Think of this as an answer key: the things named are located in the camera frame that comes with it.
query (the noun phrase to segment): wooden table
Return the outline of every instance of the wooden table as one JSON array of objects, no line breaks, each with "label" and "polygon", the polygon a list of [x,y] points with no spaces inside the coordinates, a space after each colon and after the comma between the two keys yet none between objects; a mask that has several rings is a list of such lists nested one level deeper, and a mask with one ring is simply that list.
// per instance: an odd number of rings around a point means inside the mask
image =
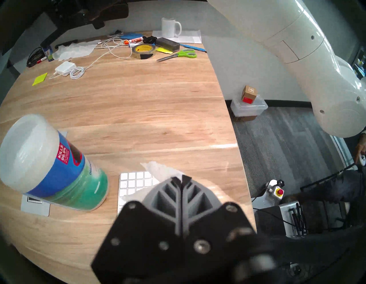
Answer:
[{"label": "wooden table", "polygon": [[[77,66],[88,66],[96,49]],[[127,48],[115,54],[124,57]],[[248,184],[229,113],[208,55],[174,58],[157,52],[146,60],[107,54],[77,80],[50,80],[58,61],[27,68],[0,107],[0,141],[21,116],[43,115],[88,159],[104,169],[110,190],[86,213],[51,205],[49,217],[20,211],[21,194],[0,183],[0,226],[30,261],[67,283],[99,283],[90,263],[116,218],[121,172],[141,162],[176,168],[240,204],[255,226]],[[48,72],[44,82],[34,79]]]}]

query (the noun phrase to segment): cardboard box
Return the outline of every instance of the cardboard box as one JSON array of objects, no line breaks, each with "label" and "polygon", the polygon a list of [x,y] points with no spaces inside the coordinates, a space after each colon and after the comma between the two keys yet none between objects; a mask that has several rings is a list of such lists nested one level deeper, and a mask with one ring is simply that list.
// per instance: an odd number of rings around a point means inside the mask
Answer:
[{"label": "cardboard box", "polygon": [[252,104],[257,97],[257,90],[248,85],[244,87],[242,94],[242,101],[248,104]]},{"label": "cardboard box", "polygon": [[251,117],[233,117],[233,121],[240,122],[240,121],[252,121],[255,120],[257,116],[251,116]]}]

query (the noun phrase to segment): white mug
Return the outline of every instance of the white mug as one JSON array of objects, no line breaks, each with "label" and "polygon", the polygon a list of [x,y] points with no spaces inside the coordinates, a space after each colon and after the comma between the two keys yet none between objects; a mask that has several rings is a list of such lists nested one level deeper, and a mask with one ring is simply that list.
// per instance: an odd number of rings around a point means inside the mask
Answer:
[{"label": "white mug", "polygon": [[[180,31],[178,34],[175,33],[175,24],[179,25]],[[178,37],[182,32],[182,25],[175,19],[161,19],[161,36],[165,38]]]}]

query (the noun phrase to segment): dark pants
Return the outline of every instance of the dark pants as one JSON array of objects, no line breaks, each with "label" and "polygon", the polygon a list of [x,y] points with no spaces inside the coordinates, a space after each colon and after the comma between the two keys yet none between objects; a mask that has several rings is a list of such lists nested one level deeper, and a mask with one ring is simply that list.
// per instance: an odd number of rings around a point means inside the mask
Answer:
[{"label": "dark pants", "polygon": [[346,170],[315,188],[299,194],[299,201],[328,201],[330,203],[352,202],[365,195],[364,169]]}]

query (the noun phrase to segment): plastic storage box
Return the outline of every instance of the plastic storage box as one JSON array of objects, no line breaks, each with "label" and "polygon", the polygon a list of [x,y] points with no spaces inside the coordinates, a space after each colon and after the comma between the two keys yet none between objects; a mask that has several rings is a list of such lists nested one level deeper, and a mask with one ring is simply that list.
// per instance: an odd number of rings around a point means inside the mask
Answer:
[{"label": "plastic storage box", "polygon": [[257,96],[252,104],[242,102],[236,97],[231,101],[230,108],[235,117],[251,117],[247,120],[253,120],[268,109],[268,105],[260,96]]}]

